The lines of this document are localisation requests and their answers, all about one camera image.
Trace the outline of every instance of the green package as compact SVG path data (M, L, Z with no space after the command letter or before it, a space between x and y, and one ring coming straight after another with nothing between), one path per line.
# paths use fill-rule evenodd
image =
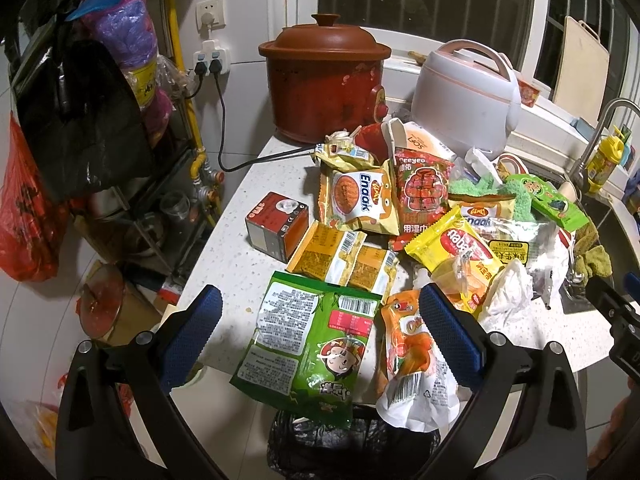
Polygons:
M556 222L562 229L575 231L589 223L577 205L569 202L555 187L531 174L510 175L506 181L517 180L531 195L531 205Z
M377 294L274 272L231 384L252 399L330 426L351 425L351 398Z

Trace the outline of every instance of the white countertop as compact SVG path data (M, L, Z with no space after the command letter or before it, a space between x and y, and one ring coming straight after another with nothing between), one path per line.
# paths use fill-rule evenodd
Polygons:
M291 148L290 144L273 137L261 155ZM274 191L306 203L316 218L318 190L319 168L307 154L255 164L248 172L209 237L177 305L178 310L187 308L209 283L222 292L222 319L200 355L201 362L234 373L254 333L258 309L271 275L274 270L285 268L285 264L251 247L244 217L268 192ZM612 202L636 256L640 255L638 230L633 218L620 201L613 199ZM402 269L393 292L411 288L411 284L412 276ZM613 344L610 325L597 311L566 315L556 296L551 302L551 310L545 309L542 300L536 300L532 302L530 312L528 323L516 325L514 331L510 331L515 344L542 348L548 341L558 341L565 348L574 372L609 354ZM367 387L372 383L381 337L382 330L376 330L374 325L360 367L354 400L375 402L375 397L367 394Z

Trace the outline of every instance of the sink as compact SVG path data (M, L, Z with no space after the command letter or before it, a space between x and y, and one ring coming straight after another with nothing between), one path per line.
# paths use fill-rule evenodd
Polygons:
M556 188L566 179L564 174L533 162L526 161L526 165L532 174L551 182ZM631 301L632 298L626 293L623 286L623 279L628 272L634 272L640 276L640 269L631 243L629 243L618 218L609 203L599 195L584 194L580 201L576 202L576 205L593 220L599 234L599 240L596 244L602 245L609 254L613 269L613 275L608 280L609 283L618 294L627 301ZM566 314L594 310L593 305L584 296L584 288L580 285L573 285L568 280L565 280L560 289L560 297L562 309Z

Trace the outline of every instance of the yellow bottle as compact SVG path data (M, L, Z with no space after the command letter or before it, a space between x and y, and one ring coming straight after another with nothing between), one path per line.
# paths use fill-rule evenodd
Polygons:
M589 193L597 193L611 176L614 168L622 160L625 143L618 136L611 135L598 146L596 154L587 164L587 178L589 179Z

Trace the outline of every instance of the power cord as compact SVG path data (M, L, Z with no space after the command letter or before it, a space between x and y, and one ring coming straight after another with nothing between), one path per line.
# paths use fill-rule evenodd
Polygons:
M288 152L273 153L273 155L259 156L258 158L254 158L253 160L248 160L232 168L226 168L225 165L222 163L222 152L225 148L226 107L225 107L225 100L222 97L222 89L220 88L220 81L218 80L218 76L220 75L221 70L222 70L222 63L220 63L220 60L219 59L212 60L211 63L209 64L209 72L213 74L213 77L216 80L216 88L218 89L218 95L220 96L220 106L222 107L220 150L218 151L218 165L222 171L231 173L233 171L242 170L242 168L246 168L247 166L252 166L253 164L260 164L262 162L273 162L275 160L281 160L282 158L289 155L296 155L297 153L308 152L308 150L313 147L313 145L310 144L309 146L305 146L304 148L296 148L295 150L289 150Z
M198 76L198 87L196 88L196 91L193 94L185 96L184 97L185 99L193 99L194 97L196 97L196 95L198 95L198 92L202 88L202 81L204 80L204 75L207 73L207 64L204 61L199 61L196 63L196 66L193 69L193 71L195 72L196 76Z

